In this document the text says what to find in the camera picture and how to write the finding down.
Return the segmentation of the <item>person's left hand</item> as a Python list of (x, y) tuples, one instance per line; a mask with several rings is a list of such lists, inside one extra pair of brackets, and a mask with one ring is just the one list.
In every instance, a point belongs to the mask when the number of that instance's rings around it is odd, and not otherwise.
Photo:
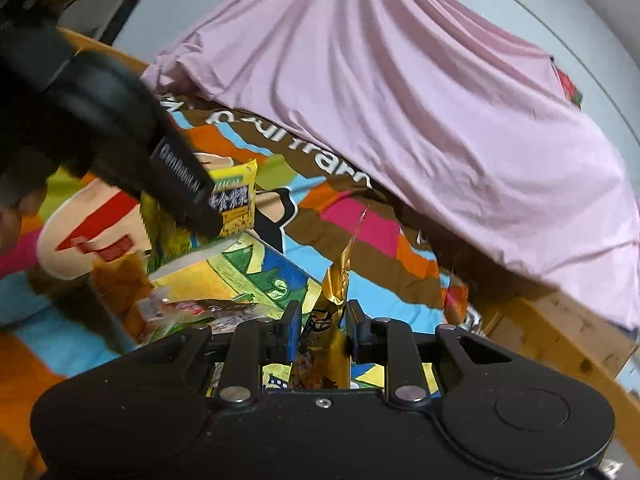
[(37, 188), (24, 196), (15, 207), (1, 206), (0, 217), (0, 252), (10, 252), (21, 236), (24, 219), (35, 217), (46, 199), (48, 188)]

